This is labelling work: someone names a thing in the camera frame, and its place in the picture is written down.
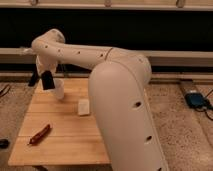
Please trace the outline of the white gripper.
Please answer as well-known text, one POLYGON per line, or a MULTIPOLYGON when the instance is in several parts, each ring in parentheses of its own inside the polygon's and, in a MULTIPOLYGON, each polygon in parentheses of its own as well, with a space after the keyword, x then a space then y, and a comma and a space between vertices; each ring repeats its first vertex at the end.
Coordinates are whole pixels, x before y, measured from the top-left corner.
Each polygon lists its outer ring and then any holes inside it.
POLYGON ((52 75, 56 73, 58 61, 45 56, 36 57, 36 68, 38 75, 41 76, 45 71, 50 71, 52 75))

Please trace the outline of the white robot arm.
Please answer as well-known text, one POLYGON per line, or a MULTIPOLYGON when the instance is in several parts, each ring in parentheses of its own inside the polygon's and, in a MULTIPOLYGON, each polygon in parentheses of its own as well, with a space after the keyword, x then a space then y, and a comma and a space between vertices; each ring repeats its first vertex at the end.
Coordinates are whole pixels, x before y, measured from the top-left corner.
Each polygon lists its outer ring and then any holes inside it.
POLYGON ((35 38, 38 74, 52 75, 60 61, 89 69, 88 95, 113 171, 169 171, 145 87, 147 57, 117 47, 71 45, 51 29, 35 38))

